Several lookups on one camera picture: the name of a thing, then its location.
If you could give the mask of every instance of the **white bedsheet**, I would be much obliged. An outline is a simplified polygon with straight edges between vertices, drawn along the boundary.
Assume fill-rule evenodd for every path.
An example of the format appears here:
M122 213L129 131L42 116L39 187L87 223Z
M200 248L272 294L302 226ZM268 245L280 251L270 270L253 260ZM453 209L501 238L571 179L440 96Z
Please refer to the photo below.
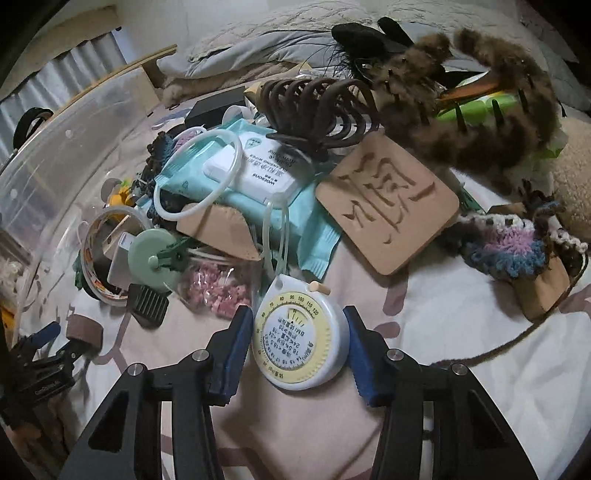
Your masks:
M145 158L150 135L146 132L132 139L136 148L125 144L128 170ZM124 167L120 164L119 171L108 174L120 175ZM98 195L100 184L100 179L89 183L84 194ZM470 180L466 186L485 208L498 201ZM70 267L76 256L76 208L60 226L58 249L39 270L37 299L21 324L21 330L30 333L57 319L65 330L67 315L75 311L105 327L101 357L90 363L62 407L72 434L70 443L129 364L143 362L155 368L176 363L204 348L212 332L227 326L210 314L193 316L173 299L163 325L147 332L134 319L126 323L120 310L78 292ZM386 278L375 275L344 239L325 282L336 302L354 304L366 325L382 332L389 346L401 348L422 364L480 354L530 325L509 285L468 267L461 258L449 257L434 244L411 262L408 274L403 270ZM591 269L573 290L568 305L561 306L563 311L580 311L559 309L508 353L473 369L513 428L540 480L560 476L591 428L590 284ZM400 334L393 328L396 323ZM61 334L52 351L65 341ZM236 397L212 414L224 470L228 478L242 479L369 478L382 421L379 410L364 406L346 368L329 384L297 395L272 387L250 360ZM166 408L162 432L165 478L173 478ZM299 454L293 450L294 437L306 439Z

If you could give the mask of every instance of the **mint green disc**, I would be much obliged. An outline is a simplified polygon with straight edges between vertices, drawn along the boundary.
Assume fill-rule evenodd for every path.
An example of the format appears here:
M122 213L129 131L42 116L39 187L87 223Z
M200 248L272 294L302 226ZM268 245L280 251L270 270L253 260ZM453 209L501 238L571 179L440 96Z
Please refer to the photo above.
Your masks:
M160 267L156 254L176 241L173 234L162 228L141 232L129 247L127 256L134 281L161 293L175 290L181 273Z

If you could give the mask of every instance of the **wet wipes package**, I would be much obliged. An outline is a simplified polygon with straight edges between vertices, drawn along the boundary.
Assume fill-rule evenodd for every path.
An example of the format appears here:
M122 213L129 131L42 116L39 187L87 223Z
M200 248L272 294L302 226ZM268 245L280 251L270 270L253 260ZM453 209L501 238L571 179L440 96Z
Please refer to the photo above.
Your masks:
M238 135L245 154L245 165L230 184L236 190L266 205L271 196L281 193L287 204L314 178L314 169L299 152L257 132ZM232 166L234 149L226 145L203 164L205 175L222 181Z
M216 203L242 212L262 236L267 200L281 194L289 209L290 258L302 270L322 278L330 256L341 236L340 227L316 200L314 189L324 173L318 173L297 150L287 149L266 138L269 128L244 119L234 120L222 129L234 132L241 140L245 165ZM233 147L220 139L197 141L162 169L156 183L164 190L201 201L214 191L228 172ZM271 242L278 245L281 236L281 208L271 212Z

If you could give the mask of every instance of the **plastic bag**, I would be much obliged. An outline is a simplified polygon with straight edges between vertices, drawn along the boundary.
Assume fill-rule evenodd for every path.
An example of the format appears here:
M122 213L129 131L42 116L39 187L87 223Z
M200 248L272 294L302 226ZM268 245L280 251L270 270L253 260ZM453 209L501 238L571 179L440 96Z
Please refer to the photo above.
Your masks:
M216 316L231 320L240 305L255 307L261 262L205 255L208 258L191 259L178 286L178 293L189 309L196 312L199 307L207 306Z

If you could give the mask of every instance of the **tape measure dial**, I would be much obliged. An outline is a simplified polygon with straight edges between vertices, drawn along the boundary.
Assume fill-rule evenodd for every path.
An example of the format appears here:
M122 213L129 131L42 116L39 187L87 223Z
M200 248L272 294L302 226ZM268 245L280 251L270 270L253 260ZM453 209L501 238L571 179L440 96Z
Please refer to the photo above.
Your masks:
M285 390L305 390L341 369L349 352L349 326L327 294L279 275L258 310L252 350L272 383Z

